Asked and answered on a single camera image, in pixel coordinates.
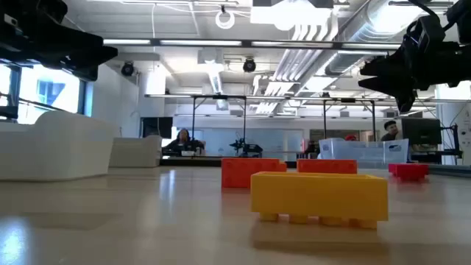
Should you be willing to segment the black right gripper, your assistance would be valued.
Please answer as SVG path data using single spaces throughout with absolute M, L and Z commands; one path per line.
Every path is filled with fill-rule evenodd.
M 406 73 L 410 77 L 393 77 Z M 367 61 L 360 74 L 373 76 L 358 81 L 360 87 L 394 97 L 398 110 L 405 113 L 415 102 L 416 85 L 426 90 L 430 85 L 456 87 L 461 81 L 470 81 L 470 45 L 443 42 L 435 49 L 421 52 L 416 45 L 406 43 L 403 52 Z

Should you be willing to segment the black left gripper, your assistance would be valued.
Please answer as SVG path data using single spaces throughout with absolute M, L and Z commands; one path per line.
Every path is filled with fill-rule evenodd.
M 41 64 L 52 69 L 68 69 L 84 81 L 97 81 L 99 65 L 118 56 L 118 49 L 104 45 L 104 39 L 85 38 L 77 41 L 65 58 L 68 39 L 49 35 L 33 40 L 24 36 L 1 36 L 1 64 L 32 66 Z

